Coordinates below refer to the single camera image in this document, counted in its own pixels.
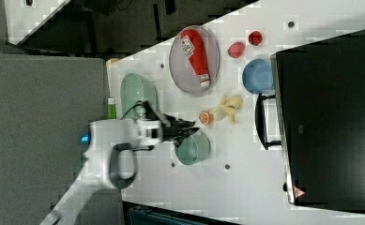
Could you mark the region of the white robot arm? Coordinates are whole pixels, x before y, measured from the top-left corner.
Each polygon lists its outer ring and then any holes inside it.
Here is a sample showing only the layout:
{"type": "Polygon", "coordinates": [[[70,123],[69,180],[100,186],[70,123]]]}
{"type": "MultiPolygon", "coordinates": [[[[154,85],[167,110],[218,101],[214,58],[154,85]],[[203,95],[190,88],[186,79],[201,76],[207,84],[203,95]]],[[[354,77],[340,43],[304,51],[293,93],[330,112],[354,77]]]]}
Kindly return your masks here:
{"type": "Polygon", "coordinates": [[[77,178],[39,225],[74,225],[91,197],[102,189],[129,187],[138,172],[132,161],[132,175],[123,177],[119,157],[123,152],[151,151],[156,145],[171,142],[179,146],[199,128],[193,121],[177,119],[152,108],[147,101],[138,101],[131,110],[141,108],[142,116],[128,119],[99,120],[89,124],[86,162],[77,178]]]}

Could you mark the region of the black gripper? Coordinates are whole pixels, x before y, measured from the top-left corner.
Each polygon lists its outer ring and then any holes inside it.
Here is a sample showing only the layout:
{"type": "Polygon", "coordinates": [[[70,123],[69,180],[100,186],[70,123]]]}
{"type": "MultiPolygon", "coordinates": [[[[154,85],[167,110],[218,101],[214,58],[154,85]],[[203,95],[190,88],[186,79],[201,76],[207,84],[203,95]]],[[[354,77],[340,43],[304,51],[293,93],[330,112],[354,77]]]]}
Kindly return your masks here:
{"type": "Polygon", "coordinates": [[[162,139],[172,142],[176,147],[200,130],[198,127],[194,127],[194,121],[177,119],[160,111],[154,111],[154,114],[162,123],[162,139]]]}

